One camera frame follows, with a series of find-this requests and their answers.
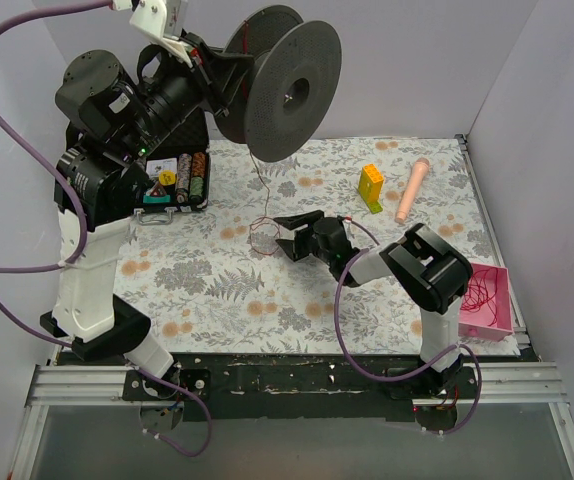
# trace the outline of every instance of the gray wall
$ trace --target gray wall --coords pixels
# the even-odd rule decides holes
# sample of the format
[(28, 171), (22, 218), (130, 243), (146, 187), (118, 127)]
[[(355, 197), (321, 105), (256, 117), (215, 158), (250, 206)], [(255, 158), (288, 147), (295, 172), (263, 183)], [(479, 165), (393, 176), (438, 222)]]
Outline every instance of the gray wall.
[[(37, 6), (76, 0), (34, 0)], [(224, 45), (268, 0), (190, 0), (185, 23)], [(318, 137), (453, 137), (469, 132), (536, 0), (287, 0), (324, 19), (343, 42), (343, 73)], [(47, 22), (66, 59), (94, 48), (134, 66), (146, 40), (130, 13)]]
[[(0, 0), (0, 21), (31, 8), (29, 0)], [(53, 94), (65, 68), (45, 25), (10, 33), (0, 41), (0, 106), (3, 114), (48, 158), (62, 151), (65, 122)], [(0, 265), (34, 265), (57, 258), (59, 235), (51, 201), (53, 183), (0, 130)], [(53, 306), (54, 274), (0, 278), (0, 295), (33, 325)], [(34, 364), (49, 347), (0, 314), (0, 479), (16, 445)]]
[(529, 333), (574, 416), (574, 2), (538, 3), (470, 140)]

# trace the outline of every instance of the yellow block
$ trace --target yellow block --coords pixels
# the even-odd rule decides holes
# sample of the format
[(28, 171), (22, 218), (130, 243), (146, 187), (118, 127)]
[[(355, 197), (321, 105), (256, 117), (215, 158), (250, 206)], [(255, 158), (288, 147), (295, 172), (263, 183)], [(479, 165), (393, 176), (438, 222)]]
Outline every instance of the yellow block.
[(363, 167), (363, 173), (360, 175), (360, 183), (358, 184), (358, 193), (363, 197), (365, 203), (378, 201), (384, 180), (375, 165)]

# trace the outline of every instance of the pink box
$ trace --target pink box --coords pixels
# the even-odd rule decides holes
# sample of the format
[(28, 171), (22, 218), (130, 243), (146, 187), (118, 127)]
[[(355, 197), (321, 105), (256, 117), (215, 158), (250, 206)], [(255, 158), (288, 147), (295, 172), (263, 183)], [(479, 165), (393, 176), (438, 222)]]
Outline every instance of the pink box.
[(494, 321), (494, 313), (487, 305), (483, 306), (478, 312), (466, 312), (461, 310), (458, 322), (458, 334), (461, 336), (484, 338), (486, 340), (500, 342), (507, 335), (514, 333), (514, 325), (511, 320), (509, 275), (507, 269), (479, 263), (472, 263), (471, 266), (474, 269), (474, 275), (482, 269), (492, 268), (498, 270), (497, 281), (496, 276), (491, 273), (485, 277), (487, 289), (492, 292), (494, 288), (496, 289), (496, 296), (491, 302), (495, 304), (498, 321), (495, 325), (490, 326)]

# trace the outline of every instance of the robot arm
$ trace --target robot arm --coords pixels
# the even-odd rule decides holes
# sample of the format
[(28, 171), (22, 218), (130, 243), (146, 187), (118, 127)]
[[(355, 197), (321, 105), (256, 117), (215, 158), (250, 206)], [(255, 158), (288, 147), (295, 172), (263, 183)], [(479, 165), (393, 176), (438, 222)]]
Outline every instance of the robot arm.
[[(338, 280), (349, 260), (359, 254), (347, 238), (343, 217), (325, 217), (315, 211), (275, 218), (279, 225), (298, 229), (294, 240), (277, 240), (292, 261), (313, 255), (325, 262)], [(357, 287), (393, 275), (420, 307), (423, 345), (420, 358), (428, 362), (458, 343), (458, 316), (462, 296), (472, 276), (471, 264), (456, 249), (423, 224), (408, 230), (397, 242), (363, 254), (349, 270), (345, 285)], [(452, 375), (460, 355), (452, 351), (432, 365), (438, 374)]]

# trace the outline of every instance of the table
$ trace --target table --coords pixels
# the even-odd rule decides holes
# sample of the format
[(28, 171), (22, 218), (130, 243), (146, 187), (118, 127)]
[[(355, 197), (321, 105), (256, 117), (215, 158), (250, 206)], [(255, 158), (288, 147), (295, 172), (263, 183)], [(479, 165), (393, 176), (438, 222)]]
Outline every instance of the table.
[[(212, 142), (211, 156), (209, 207), (177, 214), (171, 225), (134, 223), (121, 249), (115, 293), (150, 316), (153, 331), (172, 352), (341, 353), (333, 326), (336, 282), (327, 267), (311, 257), (292, 263), (282, 251), (258, 253), (275, 250), (275, 229), (261, 227), (250, 238), (249, 225), (263, 215), (267, 192), (249, 151), (220, 140)], [(430, 160), (432, 171), (402, 227), (394, 216), (419, 157)], [(362, 167), (370, 163), (385, 177), (384, 211), (376, 215), (356, 190)], [(312, 140), (283, 162), (258, 165), (271, 190), (269, 216), (317, 209), (351, 215), (381, 242), (423, 222), (471, 261), (494, 263), (456, 140)], [(355, 246), (370, 245), (355, 228), (350, 237)], [(420, 350), (420, 312), (393, 277), (348, 289), (341, 312), (346, 343), (356, 353)], [(519, 354), (513, 336), (498, 343), (463, 341), (481, 355)]]

